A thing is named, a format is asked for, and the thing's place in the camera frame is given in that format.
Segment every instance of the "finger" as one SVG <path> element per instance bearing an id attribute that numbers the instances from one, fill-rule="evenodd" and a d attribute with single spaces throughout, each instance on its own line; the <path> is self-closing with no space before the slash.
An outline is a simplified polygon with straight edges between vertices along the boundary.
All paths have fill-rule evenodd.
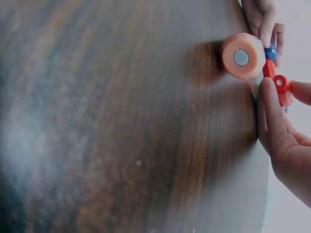
<path id="1" fill-rule="evenodd" d="M 291 81 L 291 92 L 300 102 L 311 105 L 311 83 Z"/>
<path id="2" fill-rule="evenodd" d="M 270 47 L 272 31 L 276 23 L 276 9 L 274 6 L 267 8 L 259 27 L 259 39 L 265 48 Z"/>
<path id="3" fill-rule="evenodd" d="M 284 40 L 285 40 L 284 24 L 281 24 L 281 23 L 275 24 L 272 34 L 277 35 L 276 36 L 276 52 L 277 52 L 276 67 L 279 67 L 282 54 L 283 54 L 283 49 L 284 49 Z"/>
<path id="4" fill-rule="evenodd" d="M 269 150 L 269 138 L 268 138 L 268 128 L 266 122 L 266 112 L 264 109 L 263 97 L 262 97 L 262 87 L 259 86 L 258 93 L 258 104 L 257 104 L 257 122 L 258 122 L 258 135 L 262 146 L 265 148 L 267 153 Z"/>
<path id="5" fill-rule="evenodd" d="M 283 118 L 283 109 L 280 107 L 276 87 L 272 79 L 262 80 L 263 102 L 266 111 L 267 128 L 269 135 L 270 155 L 278 158 L 291 147 L 299 145 L 294 136 L 287 132 Z"/>
<path id="6" fill-rule="evenodd" d="M 283 118 L 285 120 L 285 124 L 286 124 L 286 129 L 288 133 L 291 133 L 294 138 L 296 139 L 296 141 L 300 144 L 300 145 L 304 145 L 305 143 L 309 143 L 310 138 L 307 137 L 306 135 L 304 135 L 303 133 L 298 132 L 294 126 L 292 125 L 292 123 L 290 122 L 290 120 L 288 119 L 285 111 L 283 111 Z"/>
<path id="7" fill-rule="evenodd" d="M 276 33 L 272 32 L 271 35 L 271 44 L 276 46 Z"/>

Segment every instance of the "wood grain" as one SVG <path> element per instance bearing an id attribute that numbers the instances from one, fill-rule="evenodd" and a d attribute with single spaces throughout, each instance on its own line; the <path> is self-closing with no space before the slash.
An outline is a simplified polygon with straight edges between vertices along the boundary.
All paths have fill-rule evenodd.
<path id="1" fill-rule="evenodd" d="M 1 232 L 260 232 L 245 31 L 234 0 L 2 0 Z"/>

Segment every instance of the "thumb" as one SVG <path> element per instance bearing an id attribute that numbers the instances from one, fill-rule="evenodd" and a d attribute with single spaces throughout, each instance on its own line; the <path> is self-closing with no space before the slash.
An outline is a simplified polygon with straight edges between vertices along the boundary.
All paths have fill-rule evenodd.
<path id="1" fill-rule="evenodd" d="M 300 102 L 311 106 L 311 83 L 291 81 L 291 93 Z"/>
<path id="2" fill-rule="evenodd" d="M 271 37 L 274 25 L 276 24 L 276 9 L 270 6 L 264 11 L 263 19 L 259 27 L 259 39 L 262 41 L 265 48 L 270 47 Z"/>

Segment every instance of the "orange magnet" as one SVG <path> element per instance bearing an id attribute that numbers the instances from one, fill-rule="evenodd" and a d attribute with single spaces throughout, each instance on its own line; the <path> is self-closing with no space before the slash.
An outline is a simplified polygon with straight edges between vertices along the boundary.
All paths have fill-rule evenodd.
<path id="1" fill-rule="evenodd" d="M 276 75 L 273 78 L 273 81 L 276 85 L 276 90 L 278 94 L 286 94 L 288 91 L 290 91 L 291 89 L 290 82 L 283 75 L 280 74 Z"/>
<path id="2" fill-rule="evenodd" d="M 279 94 L 278 100 L 281 107 L 289 107 L 293 103 L 293 95 L 290 91 L 288 91 L 286 94 Z"/>
<path id="3" fill-rule="evenodd" d="M 224 69 L 238 79 L 257 77 L 266 63 L 262 42 L 248 33 L 227 37 L 221 57 Z"/>
<path id="4" fill-rule="evenodd" d="M 276 75 L 276 66 L 271 59 L 266 60 L 266 64 L 264 64 L 262 72 L 264 77 L 274 78 Z"/>

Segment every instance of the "fingernail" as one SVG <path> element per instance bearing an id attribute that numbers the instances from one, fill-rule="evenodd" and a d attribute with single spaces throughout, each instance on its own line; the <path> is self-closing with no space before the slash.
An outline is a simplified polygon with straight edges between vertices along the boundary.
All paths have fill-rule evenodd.
<path id="1" fill-rule="evenodd" d="M 270 42 L 271 42 L 271 39 L 269 38 L 269 35 L 264 35 L 263 37 L 262 37 L 262 43 L 263 43 L 263 46 L 265 47 L 265 48 L 269 48 L 270 47 Z"/>

